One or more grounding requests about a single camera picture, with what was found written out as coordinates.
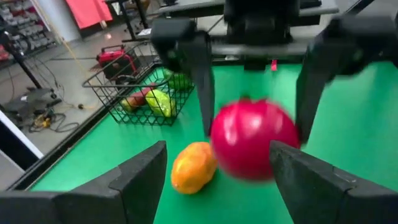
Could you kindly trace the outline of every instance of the black wire basket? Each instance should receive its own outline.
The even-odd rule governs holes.
[[[193,90],[189,75],[164,68],[150,42],[106,54],[117,53],[83,87],[94,90],[118,123],[173,125]]]

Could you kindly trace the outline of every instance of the red apple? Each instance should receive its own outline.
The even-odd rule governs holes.
[[[245,180],[272,178],[272,140],[300,148],[294,122],[269,100],[242,99],[223,107],[211,127],[211,144],[220,167]]]

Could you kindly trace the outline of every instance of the white wall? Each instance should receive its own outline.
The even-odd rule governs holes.
[[[47,19],[51,21],[51,24],[55,27],[56,32],[51,30],[49,27],[49,21],[45,21],[47,27],[57,35],[57,32],[61,38],[66,42],[76,40],[80,38],[78,28],[75,24],[74,18],[70,14],[69,7],[65,0],[31,0],[36,8],[36,11],[42,16],[43,13]]]

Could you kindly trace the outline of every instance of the equipment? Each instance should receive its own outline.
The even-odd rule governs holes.
[[[118,48],[114,51],[106,51],[106,49]],[[108,80],[114,80],[117,85],[124,82],[133,82],[134,77],[138,75],[141,63],[136,60],[137,55],[133,50],[126,53],[124,45],[115,45],[103,47],[101,53],[97,55],[97,61],[103,68],[105,77]]]
[[[42,108],[46,103],[42,103],[42,99],[45,95],[50,95],[52,99],[56,99],[57,96],[52,88],[42,88],[40,83],[33,76],[32,72],[27,68],[24,63],[24,53],[21,50],[16,49],[12,43],[12,37],[19,35],[23,38],[27,38],[25,35],[19,33],[15,28],[9,25],[5,25],[6,21],[0,21],[0,45],[4,47],[4,50],[14,56],[14,60],[21,66],[26,75],[32,80],[35,88],[28,88],[28,92],[22,96],[18,96],[16,99],[3,105],[4,112],[10,117],[13,123],[21,128],[23,121],[30,116],[37,107]],[[30,42],[27,41],[27,49],[30,49]]]

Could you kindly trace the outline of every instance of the red object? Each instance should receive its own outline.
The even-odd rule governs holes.
[[[114,48],[117,49],[106,51],[106,49]],[[137,55],[132,50],[126,53],[123,45],[102,48],[96,59],[103,68],[105,77],[108,80],[118,75],[137,76],[139,74],[138,69],[141,63],[137,59]]]
[[[66,0],[79,28],[101,21],[111,21],[112,15],[104,0]]]
[[[300,148],[294,122],[268,100],[242,99],[223,107],[211,127],[211,144],[227,173],[245,180],[269,180],[272,140]]]
[[[144,105],[146,103],[146,101],[145,101],[146,94],[149,91],[153,90],[153,89],[155,89],[154,86],[153,87],[152,86],[151,87],[145,87],[144,89],[142,89],[142,91],[138,91],[138,92],[133,93],[130,96],[130,98],[134,98],[134,101],[136,102],[135,106]]]
[[[276,71],[276,70],[278,70],[278,61],[277,60],[272,60],[272,63],[271,63],[271,71]]]

